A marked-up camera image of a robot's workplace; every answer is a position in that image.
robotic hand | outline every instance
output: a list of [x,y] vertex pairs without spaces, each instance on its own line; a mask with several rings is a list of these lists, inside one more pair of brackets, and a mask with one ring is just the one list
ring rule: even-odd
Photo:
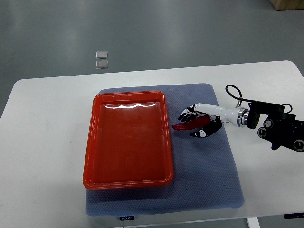
[[246,125],[247,113],[248,109],[238,106],[228,109],[216,105],[198,103],[186,108],[178,120],[191,122],[200,114],[210,116],[211,120],[209,123],[203,125],[202,129],[198,132],[190,134],[193,137],[204,138],[218,131],[222,127],[222,122],[231,122],[234,126],[244,127]]
[[[233,96],[228,91],[229,87],[235,88],[240,97]],[[228,109],[201,103],[194,104],[180,114],[178,120],[183,123],[173,125],[173,129],[192,130],[201,128],[190,135],[204,138],[218,131],[222,127],[222,122],[230,122],[237,127],[247,126],[250,129],[255,129],[260,115],[266,114],[268,117],[265,119],[263,127],[258,129],[258,136],[270,141],[272,150],[284,146],[297,152],[304,152],[304,121],[295,120],[295,115],[290,114],[292,111],[290,104],[273,104],[244,99],[241,91],[234,85],[227,85],[226,92],[238,100],[235,108]],[[242,101],[249,102],[250,110],[241,107]],[[290,106],[290,111],[284,113],[286,105]]]

